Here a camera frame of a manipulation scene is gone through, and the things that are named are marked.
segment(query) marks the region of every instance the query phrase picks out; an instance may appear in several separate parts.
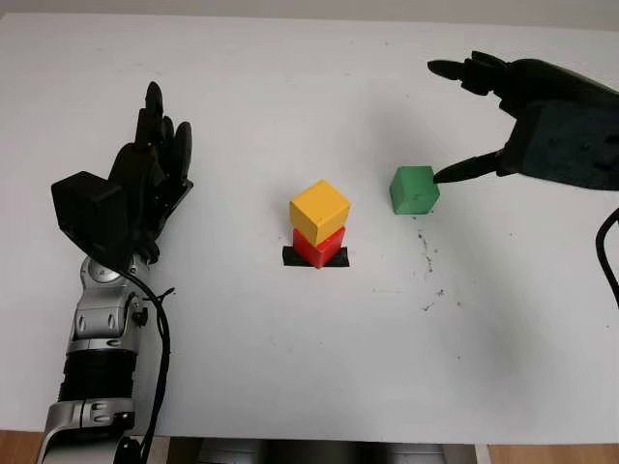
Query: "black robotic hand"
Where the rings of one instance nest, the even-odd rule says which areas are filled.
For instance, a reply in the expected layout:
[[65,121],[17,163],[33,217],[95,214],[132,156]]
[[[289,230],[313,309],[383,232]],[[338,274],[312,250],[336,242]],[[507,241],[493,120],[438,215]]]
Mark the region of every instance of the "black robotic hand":
[[586,189],[619,189],[619,93],[544,61],[506,63],[474,51],[463,63],[436,60],[429,69],[476,94],[490,91],[516,118],[504,148],[449,166],[434,182],[496,172],[524,174]]

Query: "yellow cube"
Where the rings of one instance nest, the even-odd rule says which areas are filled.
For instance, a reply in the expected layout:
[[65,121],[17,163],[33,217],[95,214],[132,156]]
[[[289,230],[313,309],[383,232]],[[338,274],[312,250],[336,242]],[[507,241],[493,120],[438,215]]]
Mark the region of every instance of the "yellow cube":
[[290,222],[317,246],[344,226],[348,211],[350,202],[328,182],[319,181],[290,201]]

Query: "wooden block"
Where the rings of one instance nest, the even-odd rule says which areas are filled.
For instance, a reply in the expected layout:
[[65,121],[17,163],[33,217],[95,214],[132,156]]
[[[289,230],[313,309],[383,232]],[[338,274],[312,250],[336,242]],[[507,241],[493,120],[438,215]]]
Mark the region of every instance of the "wooden block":
[[308,239],[306,239],[301,232],[294,229],[292,232],[292,246],[295,251],[312,264],[314,268],[320,269],[327,264],[341,248],[344,231],[345,227],[342,227],[331,237],[323,240],[320,245],[314,246],[308,242]]
[[402,166],[396,171],[389,193],[397,215],[426,215],[440,191],[430,166]]
[[350,202],[319,181],[290,201],[290,222],[315,247],[346,224]]

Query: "red cube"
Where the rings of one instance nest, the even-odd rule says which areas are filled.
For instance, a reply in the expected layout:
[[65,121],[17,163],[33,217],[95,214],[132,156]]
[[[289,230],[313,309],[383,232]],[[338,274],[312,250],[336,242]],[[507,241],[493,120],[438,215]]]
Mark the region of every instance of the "red cube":
[[292,232],[292,246],[295,251],[303,256],[314,268],[320,269],[329,262],[341,248],[344,239],[345,227],[342,227],[332,236],[320,242],[318,246],[308,242],[301,232],[294,229]]

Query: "green cube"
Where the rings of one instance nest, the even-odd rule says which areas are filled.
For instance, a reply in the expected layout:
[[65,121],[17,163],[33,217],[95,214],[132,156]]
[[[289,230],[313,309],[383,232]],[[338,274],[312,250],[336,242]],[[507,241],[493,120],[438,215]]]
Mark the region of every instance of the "green cube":
[[396,171],[389,192],[397,215],[426,215],[438,200],[431,166],[402,166]]

